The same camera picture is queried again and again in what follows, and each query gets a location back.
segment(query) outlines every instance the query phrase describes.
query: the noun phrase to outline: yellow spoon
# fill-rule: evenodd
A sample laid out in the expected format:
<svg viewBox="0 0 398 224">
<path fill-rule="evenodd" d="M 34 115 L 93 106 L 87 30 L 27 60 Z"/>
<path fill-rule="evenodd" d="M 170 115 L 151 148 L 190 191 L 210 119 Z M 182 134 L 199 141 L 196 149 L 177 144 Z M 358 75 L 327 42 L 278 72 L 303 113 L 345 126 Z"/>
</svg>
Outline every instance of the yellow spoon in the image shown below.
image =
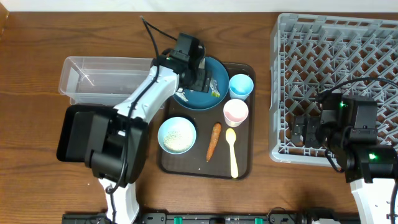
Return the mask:
<svg viewBox="0 0 398 224">
<path fill-rule="evenodd" d="M 230 158 L 231 158 L 231 176 L 233 178 L 238 177 L 238 165 L 235 158 L 234 143 L 236 141 L 236 134 L 232 128 L 228 128 L 225 133 L 226 141 L 229 144 Z"/>
</svg>

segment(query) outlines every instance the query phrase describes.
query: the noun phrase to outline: blue cup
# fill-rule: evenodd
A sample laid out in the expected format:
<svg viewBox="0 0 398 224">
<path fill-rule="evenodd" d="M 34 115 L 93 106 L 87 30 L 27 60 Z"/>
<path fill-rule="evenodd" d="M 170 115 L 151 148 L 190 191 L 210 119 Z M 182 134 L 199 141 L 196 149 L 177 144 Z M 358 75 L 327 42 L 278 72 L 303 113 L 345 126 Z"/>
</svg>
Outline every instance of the blue cup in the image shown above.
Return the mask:
<svg viewBox="0 0 398 224">
<path fill-rule="evenodd" d="M 229 80 L 229 95 L 231 99 L 245 100 L 254 89 L 253 80 L 248 75 L 234 75 Z"/>
</svg>

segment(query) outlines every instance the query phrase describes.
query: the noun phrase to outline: carrot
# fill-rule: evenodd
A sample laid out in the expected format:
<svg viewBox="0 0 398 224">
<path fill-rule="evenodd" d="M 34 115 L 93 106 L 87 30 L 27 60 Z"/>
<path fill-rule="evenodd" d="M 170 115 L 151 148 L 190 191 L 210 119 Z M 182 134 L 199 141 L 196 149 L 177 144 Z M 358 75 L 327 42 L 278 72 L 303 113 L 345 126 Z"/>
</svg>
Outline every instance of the carrot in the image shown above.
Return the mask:
<svg viewBox="0 0 398 224">
<path fill-rule="evenodd" d="M 221 133 L 221 124 L 216 123 L 213 126 L 213 131 L 211 132 L 209 148 L 207 149 L 207 155 L 206 155 L 207 162 L 211 159 L 211 157 L 214 153 L 214 150 L 216 149 L 216 145 L 218 142 L 218 138 L 220 137 L 220 133 Z"/>
</svg>

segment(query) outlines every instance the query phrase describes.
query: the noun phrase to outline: green connector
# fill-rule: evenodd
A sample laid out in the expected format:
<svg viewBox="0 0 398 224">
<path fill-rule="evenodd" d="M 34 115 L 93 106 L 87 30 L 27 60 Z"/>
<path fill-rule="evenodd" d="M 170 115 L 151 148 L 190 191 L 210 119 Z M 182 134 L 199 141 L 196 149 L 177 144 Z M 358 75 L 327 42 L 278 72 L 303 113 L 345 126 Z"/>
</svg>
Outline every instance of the green connector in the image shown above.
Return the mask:
<svg viewBox="0 0 398 224">
<path fill-rule="evenodd" d="M 182 217 L 174 217 L 174 224 L 182 224 Z"/>
<path fill-rule="evenodd" d="M 254 219 L 254 224 L 262 224 L 262 218 L 255 218 Z"/>
</svg>

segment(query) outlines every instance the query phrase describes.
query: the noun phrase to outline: gray dish rack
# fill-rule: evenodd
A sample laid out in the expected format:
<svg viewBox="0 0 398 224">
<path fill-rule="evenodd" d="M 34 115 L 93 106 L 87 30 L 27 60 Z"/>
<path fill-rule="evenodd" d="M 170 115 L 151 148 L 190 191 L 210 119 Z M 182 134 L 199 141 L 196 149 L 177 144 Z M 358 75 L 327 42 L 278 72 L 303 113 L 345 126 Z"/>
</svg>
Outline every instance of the gray dish rack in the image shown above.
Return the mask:
<svg viewBox="0 0 398 224">
<path fill-rule="evenodd" d="M 324 147 L 290 141 L 293 117 L 320 114 L 315 95 L 352 78 L 381 77 L 397 83 L 398 21 L 281 14 L 271 34 L 270 60 L 271 159 L 330 166 Z M 379 106 L 378 140 L 398 149 L 398 90 L 385 83 L 356 82 L 341 92 L 373 97 Z"/>
</svg>

